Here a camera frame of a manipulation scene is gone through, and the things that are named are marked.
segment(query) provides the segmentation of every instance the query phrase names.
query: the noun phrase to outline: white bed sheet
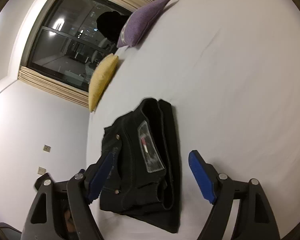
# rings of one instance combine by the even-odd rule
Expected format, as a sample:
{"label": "white bed sheet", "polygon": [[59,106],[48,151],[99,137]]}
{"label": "white bed sheet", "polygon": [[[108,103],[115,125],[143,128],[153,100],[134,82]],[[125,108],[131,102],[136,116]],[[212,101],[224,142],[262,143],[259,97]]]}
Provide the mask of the white bed sheet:
{"label": "white bed sheet", "polygon": [[182,212],[170,234],[95,201],[106,240],[197,239],[211,205],[188,167],[192,149],[234,180],[257,178],[281,237],[300,221],[300,12],[291,0],[171,0],[144,41],[117,54],[121,66],[90,115],[87,165],[104,127],[143,98],[162,98],[176,107]]}

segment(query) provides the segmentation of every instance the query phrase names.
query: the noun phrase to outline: window frame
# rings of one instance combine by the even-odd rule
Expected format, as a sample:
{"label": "window frame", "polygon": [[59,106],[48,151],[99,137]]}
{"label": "window frame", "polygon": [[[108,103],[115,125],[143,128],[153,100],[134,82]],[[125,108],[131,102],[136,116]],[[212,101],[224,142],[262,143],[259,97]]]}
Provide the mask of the window frame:
{"label": "window frame", "polygon": [[[96,46],[95,44],[92,44],[88,41],[84,41],[82,39],[79,39],[77,38],[76,36],[72,36],[68,33],[64,33],[64,32],[61,32],[61,31],[58,31],[58,30],[55,30],[55,29],[52,29],[52,28],[49,28],[49,27],[46,27],[48,25],[48,22],[50,22],[51,18],[54,16],[55,12],[58,10],[60,4],[62,3],[63,0],[55,0],[52,4],[52,6],[50,7],[50,9],[47,11],[43,21],[41,22],[40,24],[40,27],[39,27],[39,30],[34,38],[34,42],[32,43],[32,46],[31,46],[31,49],[30,49],[30,53],[29,53],[29,57],[27,59],[27,62],[26,62],[26,67],[31,69],[31,70],[34,70],[36,71],[37,73],[41,74],[41,75],[44,75],[48,78],[52,78],[52,79],[55,79],[61,83],[64,83],[66,85],[69,85],[69,86],[72,86],[76,89],[79,89],[83,92],[88,92],[88,84],[87,85],[83,85],[84,87],[82,86],[78,86],[76,84],[73,84],[71,82],[68,82],[67,80],[64,80],[63,77],[64,77],[64,74],[62,73],[59,73],[57,71],[54,71],[54,70],[50,70],[48,68],[45,68],[45,67],[42,67],[42,66],[39,66],[35,63],[32,62],[32,59],[33,59],[33,56],[34,56],[34,53],[35,53],[35,50],[36,50],[36,47],[37,47],[37,43],[38,43],[38,40],[41,36],[41,33],[42,31],[50,31],[50,32],[54,32],[58,35],[61,35],[63,37],[66,37],[66,38],[69,38],[69,39],[72,39],[74,41],[77,41],[78,43],[81,43],[83,45],[86,45],[86,46],[89,46],[95,50],[98,50],[102,53],[106,55],[108,55],[110,52],[103,49],[103,48],[100,48],[98,46]],[[93,0],[93,1],[96,1],[96,2],[99,2],[101,4],[104,4],[108,7],[110,7],[111,9],[114,9],[124,15],[128,15],[128,14],[131,14],[132,12],[111,2],[111,1],[108,1],[108,0]]]}
{"label": "window frame", "polygon": [[[28,39],[26,41],[25,47],[23,49],[23,54],[21,57],[20,68],[18,72],[18,80],[24,82],[30,86],[36,87],[40,90],[48,92],[52,95],[56,95],[60,98],[68,100],[70,102],[79,104],[86,108],[89,107],[88,103],[88,92],[84,90],[79,90],[71,85],[67,85],[64,80],[59,82],[55,77],[50,78],[46,75],[39,73],[37,70],[32,70],[28,68],[29,59],[32,60],[32,55],[30,52],[33,50],[36,41],[36,38],[40,35],[39,32],[42,31],[41,27],[46,20],[50,11],[56,5],[58,0],[47,0],[45,5],[42,7],[37,19],[35,20],[31,31],[29,33]],[[117,11],[120,9],[127,10],[128,12],[134,12],[141,6],[144,6],[150,3],[152,0],[100,0],[103,4],[111,5],[110,7],[114,8]]]}

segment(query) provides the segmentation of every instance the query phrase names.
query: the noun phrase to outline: wall outlet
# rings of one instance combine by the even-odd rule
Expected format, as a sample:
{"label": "wall outlet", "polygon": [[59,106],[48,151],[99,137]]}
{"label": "wall outlet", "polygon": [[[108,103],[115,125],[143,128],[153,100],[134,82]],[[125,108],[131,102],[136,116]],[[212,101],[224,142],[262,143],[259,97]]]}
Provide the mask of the wall outlet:
{"label": "wall outlet", "polygon": [[40,175],[44,175],[45,173],[46,173],[46,169],[45,168],[42,168],[42,167],[39,167],[39,169],[38,169],[38,174],[40,174]]}
{"label": "wall outlet", "polygon": [[48,145],[45,145],[44,147],[43,147],[43,150],[45,151],[45,152],[50,152],[50,150],[51,150],[51,147],[50,146],[48,146]]}

